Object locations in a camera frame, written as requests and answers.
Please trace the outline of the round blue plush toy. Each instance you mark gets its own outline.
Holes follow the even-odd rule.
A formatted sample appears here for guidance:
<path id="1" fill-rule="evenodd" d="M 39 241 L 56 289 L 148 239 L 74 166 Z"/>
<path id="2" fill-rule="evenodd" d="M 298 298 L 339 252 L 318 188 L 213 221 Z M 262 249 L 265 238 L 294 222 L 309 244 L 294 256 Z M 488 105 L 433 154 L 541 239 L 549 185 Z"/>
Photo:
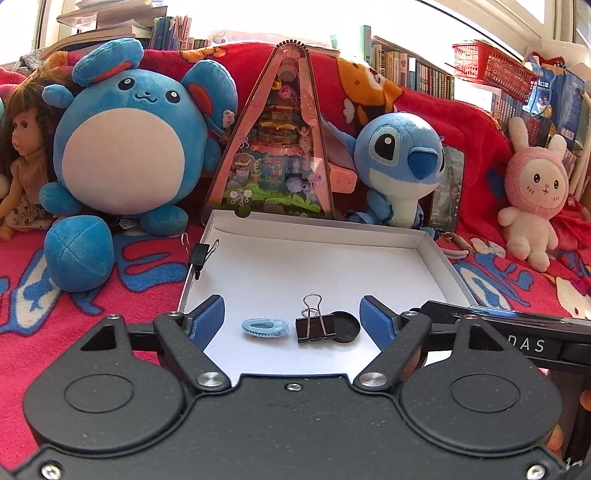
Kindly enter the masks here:
<path id="1" fill-rule="evenodd" d="M 108 217 L 148 234 L 177 236 L 188 217 L 179 202 L 221 159 L 218 139 L 238 111 L 238 89 L 221 63 L 203 59 L 183 78 L 145 70 L 142 44 L 109 41 L 83 56 L 45 103 L 61 110 L 53 141 L 55 180 L 42 207 L 56 216 L 44 241 L 53 283 L 84 292 L 109 278 L 115 260 Z"/>

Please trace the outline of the light blue plastic clip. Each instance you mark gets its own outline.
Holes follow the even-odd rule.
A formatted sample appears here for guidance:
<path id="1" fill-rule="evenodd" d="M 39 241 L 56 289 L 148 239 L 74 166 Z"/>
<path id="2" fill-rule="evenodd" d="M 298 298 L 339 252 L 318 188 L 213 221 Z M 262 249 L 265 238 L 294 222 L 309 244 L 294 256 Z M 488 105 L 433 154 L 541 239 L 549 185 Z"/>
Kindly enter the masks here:
<path id="1" fill-rule="evenodd" d="M 290 332 L 287 320 L 271 318 L 250 318 L 242 321 L 242 331 L 257 338 L 281 338 Z"/>

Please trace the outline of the black binder clip on box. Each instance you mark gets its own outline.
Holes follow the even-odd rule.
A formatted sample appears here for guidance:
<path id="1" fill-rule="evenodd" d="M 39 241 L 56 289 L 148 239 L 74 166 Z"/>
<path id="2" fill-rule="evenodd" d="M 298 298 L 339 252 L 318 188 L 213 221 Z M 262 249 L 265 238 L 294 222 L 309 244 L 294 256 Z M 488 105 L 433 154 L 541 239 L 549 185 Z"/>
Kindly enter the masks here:
<path id="1" fill-rule="evenodd" d="M 187 232 L 180 236 L 181 245 L 187 254 L 187 273 L 192 280 L 198 280 L 204 265 L 219 246 L 219 240 L 215 239 L 212 244 L 194 243 L 191 244 Z"/>

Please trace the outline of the Stitch plush toy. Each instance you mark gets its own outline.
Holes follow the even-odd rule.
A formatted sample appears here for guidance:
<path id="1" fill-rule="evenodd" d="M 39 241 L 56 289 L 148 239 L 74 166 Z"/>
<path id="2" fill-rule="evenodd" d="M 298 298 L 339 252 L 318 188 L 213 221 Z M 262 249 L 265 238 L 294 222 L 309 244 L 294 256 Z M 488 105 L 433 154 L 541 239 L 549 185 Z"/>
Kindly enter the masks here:
<path id="1" fill-rule="evenodd" d="M 370 120 L 353 137 L 322 120 L 329 162 L 356 172 L 369 190 L 367 210 L 346 213 L 350 222 L 412 228 L 437 237 L 424 224 L 420 200 L 444 177 L 441 137 L 426 120 L 393 112 Z"/>

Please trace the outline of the black oval cap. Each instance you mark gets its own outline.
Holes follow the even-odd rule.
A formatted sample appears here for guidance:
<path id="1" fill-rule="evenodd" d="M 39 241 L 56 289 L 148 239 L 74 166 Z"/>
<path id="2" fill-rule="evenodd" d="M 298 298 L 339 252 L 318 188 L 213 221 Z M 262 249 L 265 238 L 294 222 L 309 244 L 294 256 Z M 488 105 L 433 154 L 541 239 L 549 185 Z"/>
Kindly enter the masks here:
<path id="1" fill-rule="evenodd" d="M 335 311 L 329 314 L 329 317 L 334 321 L 335 337 L 332 340 L 335 342 L 348 344 L 354 342 L 359 336 L 361 324 L 353 314 L 346 311 Z"/>

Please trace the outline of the smartphone with screen on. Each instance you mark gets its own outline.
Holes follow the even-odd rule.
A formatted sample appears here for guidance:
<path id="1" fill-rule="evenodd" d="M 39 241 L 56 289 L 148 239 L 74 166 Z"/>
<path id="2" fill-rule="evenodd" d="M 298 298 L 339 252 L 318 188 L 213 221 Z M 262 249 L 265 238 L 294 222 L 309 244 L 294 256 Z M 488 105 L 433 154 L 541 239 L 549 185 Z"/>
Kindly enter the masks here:
<path id="1" fill-rule="evenodd" d="M 464 178 L 464 153 L 443 146 L 444 178 L 433 194 L 429 226 L 439 232 L 454 232 L 459 218 Z"/>

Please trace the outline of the pink bunny plush toy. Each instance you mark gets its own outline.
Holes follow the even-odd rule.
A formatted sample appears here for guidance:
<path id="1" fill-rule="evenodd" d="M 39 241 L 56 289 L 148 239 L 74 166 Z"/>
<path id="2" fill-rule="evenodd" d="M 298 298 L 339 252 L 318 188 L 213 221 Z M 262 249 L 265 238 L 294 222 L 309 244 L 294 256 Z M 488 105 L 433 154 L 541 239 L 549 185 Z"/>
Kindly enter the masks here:
<path id="1" fill-rule="evenodd" d="M 499 211 L 498 222 L 506 250 L 534 270 L 545 272 L 550 266 L 548 252 L 559 244 L 550 220 L 562 210 L 569 193 L 563 165 L 567 144 L 556 134 L 545 148 L 531 146 L 520 117 L 509 120 L 508 131 L 514 147 L 505 176 L 510 205 Z"/>

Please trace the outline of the row of books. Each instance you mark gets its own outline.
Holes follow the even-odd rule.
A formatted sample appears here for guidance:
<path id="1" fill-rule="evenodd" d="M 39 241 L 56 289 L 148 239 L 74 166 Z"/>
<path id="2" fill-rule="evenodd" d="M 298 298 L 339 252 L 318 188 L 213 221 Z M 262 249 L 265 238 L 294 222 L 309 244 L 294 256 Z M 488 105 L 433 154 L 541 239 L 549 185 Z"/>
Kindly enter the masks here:
<path id="1" fill-rule="evenodd" d="M 384 78 L 401 87 L 430 96 L 458 100 L 471 104 L 492 116 L 499 129 L 522 114 L 522 103 L 493 86 L 474 83 L 456 75 L 453 59 L 446 68 L 441 68 L 380 36 L 375 36 L 370 26 L 363 26 L 363 55 L 370 66 Z"/>

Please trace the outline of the red plastic basket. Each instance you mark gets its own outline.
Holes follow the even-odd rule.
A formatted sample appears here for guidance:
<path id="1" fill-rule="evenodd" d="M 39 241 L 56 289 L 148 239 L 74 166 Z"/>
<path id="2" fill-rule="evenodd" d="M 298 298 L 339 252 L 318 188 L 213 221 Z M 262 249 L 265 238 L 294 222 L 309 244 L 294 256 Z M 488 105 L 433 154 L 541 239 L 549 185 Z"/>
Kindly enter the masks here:
<path id="1" fill-rule="evenodd" d="M 480 40 L 457 43 L 453 49 L 458 77 L 497 87 L 522 103 L 528 100 L 537 76 L 517 60 Z"/>

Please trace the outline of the pink triangular toy house box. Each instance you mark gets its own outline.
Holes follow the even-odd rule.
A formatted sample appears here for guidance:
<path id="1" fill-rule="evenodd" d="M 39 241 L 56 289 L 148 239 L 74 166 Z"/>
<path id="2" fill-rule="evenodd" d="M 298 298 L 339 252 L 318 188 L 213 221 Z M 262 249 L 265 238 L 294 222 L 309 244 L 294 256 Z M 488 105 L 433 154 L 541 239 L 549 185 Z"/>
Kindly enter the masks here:
<path id="1" fill-rule="evenodd" d="M 276 45 L 236 122 L 201 221 L 215 210 L 332 218 L 332 193 L 351 193 L 356 174 L 329 162 L 310 50 Z"/>

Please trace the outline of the white cardboard box tray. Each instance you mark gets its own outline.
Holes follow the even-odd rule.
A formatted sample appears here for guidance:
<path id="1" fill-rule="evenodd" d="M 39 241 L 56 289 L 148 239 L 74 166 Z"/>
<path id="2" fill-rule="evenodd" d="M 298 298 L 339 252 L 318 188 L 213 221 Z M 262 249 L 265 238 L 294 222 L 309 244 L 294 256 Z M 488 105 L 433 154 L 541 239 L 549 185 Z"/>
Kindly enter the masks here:
<path id="1" fill-rule="evenodd" d="M 232 382 L 242 374 L 355 377 L 380 352 L 366 332 L 349 344 L 301 343 L 294 331 L 264 339 L 242 330 L 246 319 L 293 323 L 307 306 L 359 315 L 366 295 L 394 312 L 429 300 L 476 302 L 439 246 L 418 230 L 217 210 L 201 240 L 214 252 L 200 274 L 188 274 L 178 308 L 189 312 L 214 294 L 224 299 L 223 324 L 204 352 Z"/>

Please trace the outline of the blue paper bag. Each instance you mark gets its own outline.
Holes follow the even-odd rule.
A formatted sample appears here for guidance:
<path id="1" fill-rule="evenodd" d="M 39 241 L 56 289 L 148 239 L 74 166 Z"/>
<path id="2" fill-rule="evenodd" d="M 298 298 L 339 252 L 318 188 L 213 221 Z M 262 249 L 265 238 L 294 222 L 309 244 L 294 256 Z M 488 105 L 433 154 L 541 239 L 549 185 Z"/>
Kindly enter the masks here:
<path id="1" fill-rule="evenodd" d="M 567 149 L 573 150 L 585 82 L 566 68 L 562 57 L 546 59 L 533 52 L 528 60 L 537 81 L 532 87 L 526 111 L 540 127 L 537 143 L 546 146 L 553 135 L 559 134 L 565 139 Z"/>

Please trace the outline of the large black binder clip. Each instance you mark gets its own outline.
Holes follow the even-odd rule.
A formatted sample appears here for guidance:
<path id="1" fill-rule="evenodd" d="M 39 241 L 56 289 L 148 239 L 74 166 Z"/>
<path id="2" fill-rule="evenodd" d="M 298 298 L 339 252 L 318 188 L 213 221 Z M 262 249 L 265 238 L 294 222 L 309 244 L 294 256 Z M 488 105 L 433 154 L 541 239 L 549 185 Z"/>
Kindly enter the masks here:
<path id="1" fill-rule="evenodd" d="M 317 293 L 308 294 L 304 296 L 303 302 L 301 317 L 294 321 L 297 342 L 303 344 L 332 340 L 335 337 L 334 321 L 329 314 L 322 314 L 322 296 Z"/>

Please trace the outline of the brown haired doll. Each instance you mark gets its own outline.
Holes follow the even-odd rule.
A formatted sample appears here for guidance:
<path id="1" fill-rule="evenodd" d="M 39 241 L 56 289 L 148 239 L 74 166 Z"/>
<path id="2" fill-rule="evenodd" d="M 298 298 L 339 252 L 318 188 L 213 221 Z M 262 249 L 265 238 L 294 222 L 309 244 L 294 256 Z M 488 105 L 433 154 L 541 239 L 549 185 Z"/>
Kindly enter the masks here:
<path id="1" fill-rule="evenodd" d="M 42 98 L 54 83 L 49 74 L 33 74 L 14 87 L 1 121 L 1 173 L 9 180 L 1 200 L 1 240 L 16 231 L 47 230 L 54 215 L 40 202 L 40 191 L 55 180 L 53 141 L 61 111 Z"/>

